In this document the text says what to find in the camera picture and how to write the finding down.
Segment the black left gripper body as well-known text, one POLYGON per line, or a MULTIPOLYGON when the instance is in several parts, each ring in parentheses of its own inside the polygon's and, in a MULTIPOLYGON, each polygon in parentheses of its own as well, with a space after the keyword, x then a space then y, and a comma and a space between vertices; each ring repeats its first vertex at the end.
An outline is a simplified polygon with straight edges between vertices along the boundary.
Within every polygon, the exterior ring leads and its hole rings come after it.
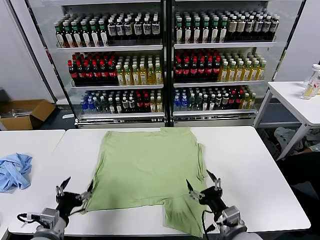
POLYGON ((79 193, 73 192, 64 192, 64 196, 55 198, 57 202, 56 210, 59 211, 59 216, 65 221, 69 221, 69 216, 71 212, 76 207, 81 207, 83 201, 76 199, 76 196, 80 195, 79 193))

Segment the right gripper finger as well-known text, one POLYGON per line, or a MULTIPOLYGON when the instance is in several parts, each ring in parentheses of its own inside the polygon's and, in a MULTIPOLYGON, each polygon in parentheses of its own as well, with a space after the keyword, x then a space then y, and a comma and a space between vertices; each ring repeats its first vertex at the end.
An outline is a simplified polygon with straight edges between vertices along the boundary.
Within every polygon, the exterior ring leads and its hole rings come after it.
POLYGON ((192 185, 188 180, 186 180, 187 188, 188 188, 188 194, 189 196, 194 200, 201 200, 203 198, 203 194, 194 190, 192 185))
POLYGON ((209 187, 207 190, 210 190, 211 192, 222 192, 222 186, 221 186, 221 179, 217 178, 212 172, 209 170, 206 170, 208 176, 213 181, 213 186, 209 187))

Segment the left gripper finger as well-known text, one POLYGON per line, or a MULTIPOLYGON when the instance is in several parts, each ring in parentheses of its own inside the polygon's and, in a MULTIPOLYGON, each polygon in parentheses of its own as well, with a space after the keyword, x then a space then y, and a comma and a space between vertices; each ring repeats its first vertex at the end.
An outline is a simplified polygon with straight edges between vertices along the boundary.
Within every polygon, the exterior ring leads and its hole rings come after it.
POLYGON ((93 187, 94 187, 94 180, 90 182, 90 185, 88 186, 85 192, 78 194, 75 198, 79 201, 87 201, 93 193, 93 187))
POLYGON ((69 181, 70 181, 71 177, 68 177, 67 179, 65 179, 60 185, 57 185, 55 187, 55 191, 56 191, 56 198, 60 198, 64 196, 64 189, 66 188, 66 186, 68 185, 69 181))

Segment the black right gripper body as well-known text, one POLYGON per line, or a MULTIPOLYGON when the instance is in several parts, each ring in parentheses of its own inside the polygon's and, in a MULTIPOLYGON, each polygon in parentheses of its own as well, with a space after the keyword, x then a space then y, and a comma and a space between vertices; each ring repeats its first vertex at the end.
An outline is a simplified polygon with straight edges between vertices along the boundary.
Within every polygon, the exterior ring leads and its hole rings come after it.
POLYGON ((201 205, 207 205, 213 213, 221 213, 228 208, 221 198, 223 195, 222 188, 212 186, 200 193, 202 197, 198 202, 201 205))

